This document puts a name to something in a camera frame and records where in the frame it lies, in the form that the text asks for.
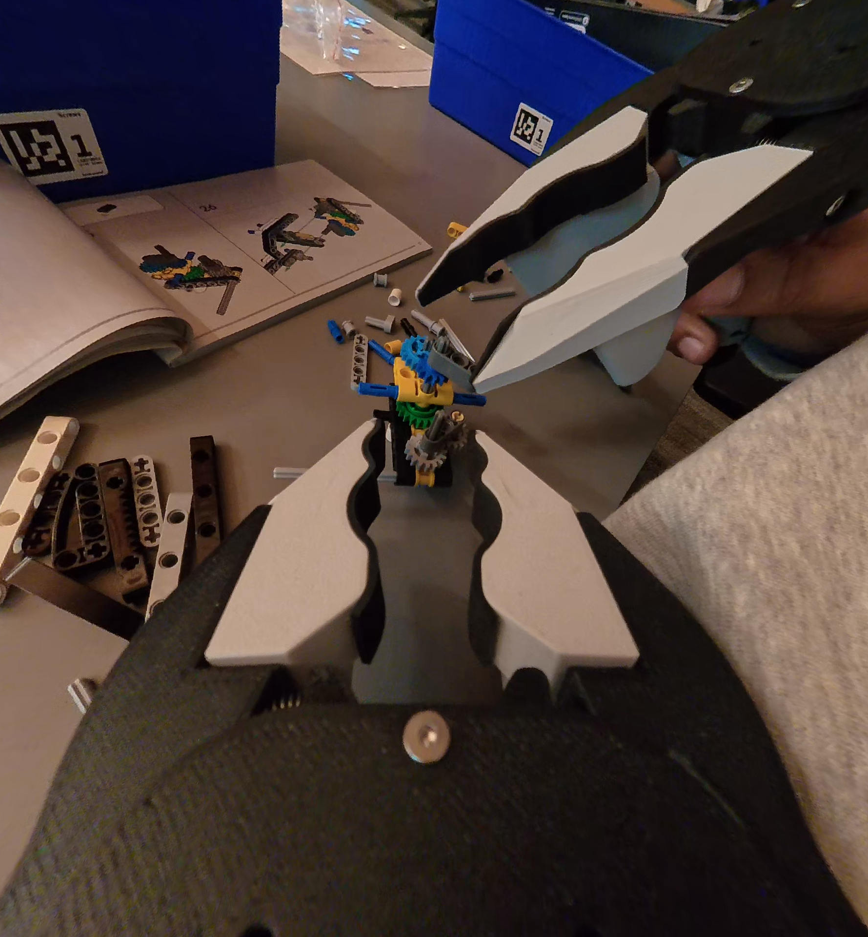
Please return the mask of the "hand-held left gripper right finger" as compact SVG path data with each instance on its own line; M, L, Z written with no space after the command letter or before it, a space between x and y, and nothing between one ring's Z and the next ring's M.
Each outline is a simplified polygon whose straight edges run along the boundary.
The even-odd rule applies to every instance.
M571 668L630 668L638 647L576 509L487 433L471 448L472 520L482 537L469 638L503 687L523 670L556 694Z

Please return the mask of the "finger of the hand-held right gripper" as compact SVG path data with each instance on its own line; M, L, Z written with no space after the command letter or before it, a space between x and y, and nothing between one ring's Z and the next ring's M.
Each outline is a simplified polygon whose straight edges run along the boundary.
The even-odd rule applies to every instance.
M484 358L476 392L529 378L675 311L686 297L686 252L811 155L767 144L688 166L639 226L588 253L516 312Z
M418 287L422 307L504 261L528 296L554 287L592 249L652 211L662 181L646 118L627 107L536 163L469 226Z

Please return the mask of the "lego gear assembly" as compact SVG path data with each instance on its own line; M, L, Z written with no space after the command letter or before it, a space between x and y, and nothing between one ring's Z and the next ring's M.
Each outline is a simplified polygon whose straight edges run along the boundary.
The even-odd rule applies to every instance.
M393 482L450 488L452 457L469 432L464 411L484 407L486 396L474 392L469 363L444 335L381 345L397 354L395 362L389 367L371 352L368 381L358 394L385 401L376 415L387 425Z

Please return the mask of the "black lego beam with holes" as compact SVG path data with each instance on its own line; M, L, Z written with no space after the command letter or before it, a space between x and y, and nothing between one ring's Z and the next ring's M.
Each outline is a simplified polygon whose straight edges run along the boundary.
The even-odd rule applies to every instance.
M189 439L194 567L202 565L222 540L217 447L212 436Z

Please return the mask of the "short white lego beam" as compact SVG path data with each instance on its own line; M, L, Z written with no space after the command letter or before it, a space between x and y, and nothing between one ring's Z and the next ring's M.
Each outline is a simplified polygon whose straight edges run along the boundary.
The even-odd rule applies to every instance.
M174 592L182 577L186 537L190 532L192 495L171 493L160 530L158 555L145 610L145 620Z

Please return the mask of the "thin white lego liftarm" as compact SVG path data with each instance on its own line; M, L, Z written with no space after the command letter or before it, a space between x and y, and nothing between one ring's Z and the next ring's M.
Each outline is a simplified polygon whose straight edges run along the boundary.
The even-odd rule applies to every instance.
M157 547L163 522L158 475L154 460L145 454L130 459L133 498L142 547Z

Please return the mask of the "black lego gear rack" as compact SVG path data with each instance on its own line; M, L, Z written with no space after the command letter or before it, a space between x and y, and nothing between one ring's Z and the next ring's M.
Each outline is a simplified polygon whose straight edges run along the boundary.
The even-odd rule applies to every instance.
M141 549L130 466L118 458L99 464L99 481L121 596L127 604L146 599L150 578Z

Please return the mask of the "long black lego beam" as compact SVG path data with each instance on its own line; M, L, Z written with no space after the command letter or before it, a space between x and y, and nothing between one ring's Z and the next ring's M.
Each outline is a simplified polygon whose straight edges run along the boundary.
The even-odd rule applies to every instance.
M23 558L5 582L125 640L133 638L144 623L142 613L32 557Z

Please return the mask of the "small black lego liftarm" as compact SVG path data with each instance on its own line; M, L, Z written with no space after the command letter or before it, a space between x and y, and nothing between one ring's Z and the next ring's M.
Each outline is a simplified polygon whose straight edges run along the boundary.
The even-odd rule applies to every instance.
M75 487L73 472L61 471L53 475L23 537L24 556L51 556L54 545L65 541L66 527L75 506Z

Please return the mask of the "long white lego beam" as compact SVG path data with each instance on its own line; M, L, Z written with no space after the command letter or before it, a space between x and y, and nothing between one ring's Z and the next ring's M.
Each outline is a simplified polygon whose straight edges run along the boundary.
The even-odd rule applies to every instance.
M33 515L54 474L64 467L79 430L79 421L73 417L47 417L0 503L0 604L6 597L7 577L23 559Z

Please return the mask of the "lego instruction booklet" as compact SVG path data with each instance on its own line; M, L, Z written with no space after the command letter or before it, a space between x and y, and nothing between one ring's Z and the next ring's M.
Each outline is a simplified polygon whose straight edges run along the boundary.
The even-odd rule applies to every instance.
M0 418L105 357L176 367L430 249L313 160L62 207L0 160Z

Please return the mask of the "person's right hand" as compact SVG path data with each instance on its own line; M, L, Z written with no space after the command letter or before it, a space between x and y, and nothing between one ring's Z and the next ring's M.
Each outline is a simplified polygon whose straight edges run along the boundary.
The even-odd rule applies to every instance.
M686 299L669 349L704 365L719 349L711 321L753 321L783 350L829 354L868 331L868 208L816 235L755 251Z

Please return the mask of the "blue storage bin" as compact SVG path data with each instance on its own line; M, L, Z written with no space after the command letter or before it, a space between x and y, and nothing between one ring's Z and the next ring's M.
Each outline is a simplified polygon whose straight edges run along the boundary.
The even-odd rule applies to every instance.
M651 71L524 1L440 1L430 104L529 166Z
M56 203L270 167L282 4L0 1L0 162Z

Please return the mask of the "clear plastic bag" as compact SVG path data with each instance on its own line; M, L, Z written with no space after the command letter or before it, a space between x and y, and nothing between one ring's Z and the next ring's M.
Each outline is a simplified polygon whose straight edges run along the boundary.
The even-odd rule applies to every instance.
M368 2L284 1L280 50L314 76L341 75L375 88L427 88L433 55L424 41Z

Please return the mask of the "person's grey sweatshirt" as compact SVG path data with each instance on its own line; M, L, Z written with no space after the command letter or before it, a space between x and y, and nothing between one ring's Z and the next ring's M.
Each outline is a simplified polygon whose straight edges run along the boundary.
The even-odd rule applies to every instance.
M606 526L706 628L868 926L868 505L700 451Z

